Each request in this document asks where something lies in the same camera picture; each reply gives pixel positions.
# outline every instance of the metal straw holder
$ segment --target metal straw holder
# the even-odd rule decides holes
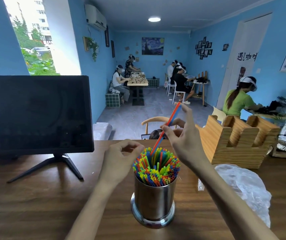
[[[131,209],[135,219],[149,228],[167,226],[174,218],[174,190],[176,179],[162,187],[142,183],[134,174],[135,188],[131,198]]]

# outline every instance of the starry night painting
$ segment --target starry night painting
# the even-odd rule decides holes
[[[164,38],[142,37],[142,55],[162,56],[164,51]]]

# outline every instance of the pants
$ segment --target pants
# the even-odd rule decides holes
[[[114,89],[120,91],[121,93],[123,93],[123,99],[125,101],[128,101],[129,100],[129,88],[128,87],[125,87],[125,86],[117,86],[117,87],[114,87]]]

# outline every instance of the ceiling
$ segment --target ceiling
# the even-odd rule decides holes
[[[116,31],[187,32],[248,6],[271,0],[83,0],[97,7]],[[158,16],[160,22],[148,18]]]

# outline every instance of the white door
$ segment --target white door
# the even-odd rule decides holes
[[[259,50],[271,18],[272,14],[268,14],[244,22],[238,26],[237,33],[239,33],[239,39],[236,36],[234,40],[236,45],[231,51],[229,58],[229,63],[232,65],[229,66],[228,63],[225,71],[221,92],[216,105],[218,109],[223,108],[227,92],[237,87],[241,77],[252,76],[254,62],[259,55]]]

